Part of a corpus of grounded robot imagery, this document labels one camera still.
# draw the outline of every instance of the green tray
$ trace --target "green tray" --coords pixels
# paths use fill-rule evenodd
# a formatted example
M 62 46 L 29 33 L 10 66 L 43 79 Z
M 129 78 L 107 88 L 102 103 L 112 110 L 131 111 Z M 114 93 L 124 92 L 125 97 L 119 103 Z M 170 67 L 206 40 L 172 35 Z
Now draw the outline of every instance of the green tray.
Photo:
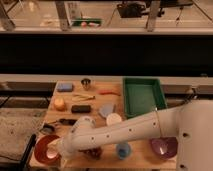
M 99 26 L 101 26 L 100 18 L 77 18 L 77 19 L 73 20 L 72 22 L 73 22 L 72 26 L 81 26 L 82 22 L 86 22 L 87 24 L 95 23 L 95 24 L 98 24 Z
M 167 108 L 158 79 L 124 78 L 123 91 L 127 119 Z

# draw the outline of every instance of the wooden board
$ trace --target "wooden board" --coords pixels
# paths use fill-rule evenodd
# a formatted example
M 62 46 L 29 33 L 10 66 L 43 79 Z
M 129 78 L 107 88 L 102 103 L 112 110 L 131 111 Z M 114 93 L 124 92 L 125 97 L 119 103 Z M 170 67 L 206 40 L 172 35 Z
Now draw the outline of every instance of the wooden board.
M 65 92 L 60 93 L 56 90 L 53 93 L 53 97 L 51 98 L 51 102 L 47 111 L 47 114 L 44 118 L 44 121 L 49 123 L 56 121 L 60 118 L 71 118 L 78 119 L 83 116 L 82 114 L 72 114 L 71 106 L 73 104 L 90 104 L 92 106 L 92 111 L 89 114 L 96 121 L 97 127 L 106 126 L 105 119 L 102 118 L 98 109 L 106 103 L 115 103 L 116 108 L 115 112 L 120 114 L 122 118 L 125 120 L 124 111 L 123 111 L 123 96 L 122 96 L 122 84 L 119 82 L 95 82 L 93 81 L 91 84 L 91 89 L 89 91 L 84 91 L 81 83 L 79 81 L 72 81 L 74 85 L 73 92 Z M 121 96 L 117 95 L 99 95 L 99 90 L 113 90 L 121 94 Z M 95 96 L 94 100 L 87 100 L 82 102 L 73 102 L 72 94 L 80 92 L 91 94 Z M 65 100 L 67 109 L 65 111 L 57 111 L 54 108 L 53 102 L 57 97 L 62 97 Z M 60 126 L 56 134 L 59 136 L 66 135 L 69 131 L 69 126 Z M 66 167 L 69 168 L 141 168 L 141 169 L 175 169 L 176 166 L 176 157 L 171 158 L 169 160 L 163 160 L 157 157 L 151 150 L 149 142 L 147 140 L 139 140 L 129 142 L 132 153 L 131 155 L 124 159 L 120 160 L 116 156 L 115 145 L 105 145 L 102 147 L 103 154 L 100 160 L 92 159 L 86 156 L 83 153 L 78 152 L 72 160 L 70 160 Z M 31 167 L 48 167 L 45 166 L 38 161 L 35 160 L 34 155 L 32 155 L 30 160 Z

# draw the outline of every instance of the red bowl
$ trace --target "red bowl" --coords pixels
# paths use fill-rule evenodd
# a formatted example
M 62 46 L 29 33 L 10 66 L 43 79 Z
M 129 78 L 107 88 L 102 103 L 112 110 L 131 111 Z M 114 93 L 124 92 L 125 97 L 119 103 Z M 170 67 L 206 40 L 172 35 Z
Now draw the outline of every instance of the red bowl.
M 38 162 L 51 165 L 60 158 L 60 154 L 58 152 L 54 155 L 50 155 L 50 152 L 48 152 L 49 149 L 47 147 L 50 142 L 58 138 L 58 135 L 47 135 L 37 142 L 34 150 L 34 155 Z
M 177 154 L 178 141 L 175 137 L 151 139 L 150 145 L 153 152 L 163 159 L 172 158 Z

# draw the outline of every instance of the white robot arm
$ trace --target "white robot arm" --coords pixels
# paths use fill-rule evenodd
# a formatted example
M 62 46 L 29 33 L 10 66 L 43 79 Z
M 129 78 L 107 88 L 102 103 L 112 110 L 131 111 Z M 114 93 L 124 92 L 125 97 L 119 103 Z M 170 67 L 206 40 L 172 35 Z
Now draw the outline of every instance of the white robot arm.
M 94 120 L 80 118 L 58 141 L 64 157 L 77 150 L 139 139 L 178 136 L 178 171 L 213 170 L 213 102 L 192 101 L 186 105 L 154 111 L 124 122 L 95 128 Z

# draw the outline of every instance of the box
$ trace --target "box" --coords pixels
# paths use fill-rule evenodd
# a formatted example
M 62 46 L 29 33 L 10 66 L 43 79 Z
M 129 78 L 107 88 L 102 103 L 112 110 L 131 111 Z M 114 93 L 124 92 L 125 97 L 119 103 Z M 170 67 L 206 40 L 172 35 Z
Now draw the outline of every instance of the box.
M 127 119 L 167 108 L 158 79 L 123 78 L 123 94 Z

